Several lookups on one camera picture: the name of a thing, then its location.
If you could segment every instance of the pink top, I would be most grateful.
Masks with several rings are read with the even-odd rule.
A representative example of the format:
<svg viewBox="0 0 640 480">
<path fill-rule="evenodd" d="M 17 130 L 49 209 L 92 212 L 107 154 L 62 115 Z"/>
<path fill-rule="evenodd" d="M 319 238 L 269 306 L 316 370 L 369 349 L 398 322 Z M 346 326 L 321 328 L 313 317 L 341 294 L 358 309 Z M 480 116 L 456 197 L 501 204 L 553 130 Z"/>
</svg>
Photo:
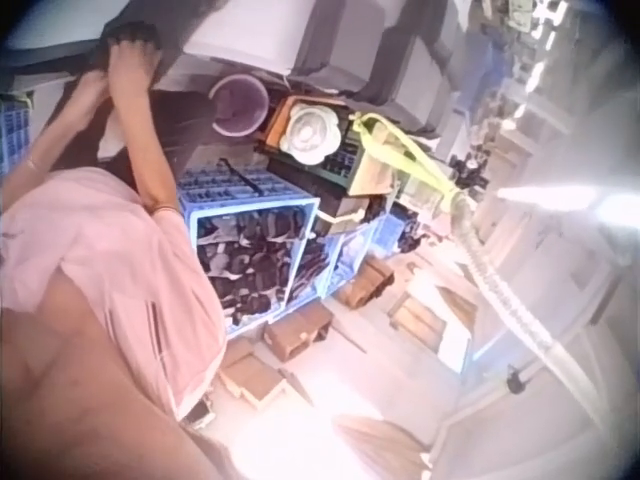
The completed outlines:
<svg viewBox="0 0 640 480">
<path fill-rule="evenodd" d="M 149 216 L 98 168 L 57 172 L 3 215 L 1 252 L 4 307 L 35 312 L 60 268 L 158 407 L 182 419 L 202 398 L 226 325 L 177 212 Z"/>
</svg>

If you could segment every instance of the hand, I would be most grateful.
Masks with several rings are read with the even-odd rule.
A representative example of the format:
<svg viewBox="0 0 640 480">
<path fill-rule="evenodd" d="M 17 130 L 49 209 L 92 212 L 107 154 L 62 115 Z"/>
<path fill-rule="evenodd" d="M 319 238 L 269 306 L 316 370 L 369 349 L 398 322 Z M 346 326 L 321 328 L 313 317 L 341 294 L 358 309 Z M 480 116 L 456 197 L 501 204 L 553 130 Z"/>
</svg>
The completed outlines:
<svg viewBox="0 0 640 480">
<path fill-rule="evenodd" d="M 78 131 L 84 130 L 108 96 L 106 74 L 99 70 L 85 73 L 60 114 L 60 118 Z"/>
<path fill-rule="evenodd" d="M 111 44 L 109 89 L 116 106 L 147 94 L 161 56 L 154 44 L 140 40 Z"/>
</svg>

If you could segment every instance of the cloth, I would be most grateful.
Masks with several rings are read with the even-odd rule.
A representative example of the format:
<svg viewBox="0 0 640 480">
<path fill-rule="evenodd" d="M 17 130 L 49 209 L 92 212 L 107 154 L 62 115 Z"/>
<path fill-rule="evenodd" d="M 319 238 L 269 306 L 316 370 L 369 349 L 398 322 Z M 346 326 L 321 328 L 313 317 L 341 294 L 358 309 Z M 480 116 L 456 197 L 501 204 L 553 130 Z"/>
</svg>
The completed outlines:
<svg viewBox="0 0 640 480">
<path fill-rule="evenodd" d="M 3 307 L 34 313 L 60 269 L 158 407 L 182 419 L 202 398 L 226 325 L 178 212 L 150 216 L 99 168 L 56 172 L 4 214 L 1 253 Z"/>
</svg>

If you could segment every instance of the plastic bucket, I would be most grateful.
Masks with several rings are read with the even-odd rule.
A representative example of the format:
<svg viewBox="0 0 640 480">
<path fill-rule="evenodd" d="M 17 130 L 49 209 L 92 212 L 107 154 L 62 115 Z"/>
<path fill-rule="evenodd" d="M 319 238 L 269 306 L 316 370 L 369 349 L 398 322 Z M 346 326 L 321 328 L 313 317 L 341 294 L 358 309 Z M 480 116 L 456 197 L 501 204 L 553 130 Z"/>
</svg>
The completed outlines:
<svg viewBox="0 0 640 480">
<path fill-rule="evenodd" d="M 220 80 L 209 93 L 216 108 L 213 128 L 226 137 L 255 132 L 269 112 L 269 94 L 255 77 L 244 73 Z"/>
</svg>

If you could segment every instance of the yellow strap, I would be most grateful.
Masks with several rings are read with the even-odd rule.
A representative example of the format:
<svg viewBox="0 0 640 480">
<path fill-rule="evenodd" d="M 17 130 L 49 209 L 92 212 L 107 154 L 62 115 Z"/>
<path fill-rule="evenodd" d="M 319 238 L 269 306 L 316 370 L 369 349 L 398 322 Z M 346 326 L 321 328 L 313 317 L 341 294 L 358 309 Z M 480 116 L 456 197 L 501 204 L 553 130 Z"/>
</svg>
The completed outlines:
<svg viewBox="0 0 640 480">
<path fill-rule="evenodd" d="M 369 120 L 381 122 L 389 132 L 394 135 L 402 146 L 411 152 L 416 158 L 416 162 L 395 151 L 387 145 L 375 140 L 372 135 L 373 127 L 369 130 L 365 123 Z M 412 177 L 426 183 L 431 188 L 443 195 L 440 209 L 445 213 L 451 211 L 451 201 L 453 196 L 459 191 L 458 187 L 449 180 L 442 170 L 416 143 L 411 140 L 402 130 L 381 115 L 368 113 L 362 115 L 357 113 L 353 122 L 353 130 L 360 134 L 360 142 L 369 155 L 380 162 L 386 163 L 396 170 L 408 173 Z"/>
</svg>

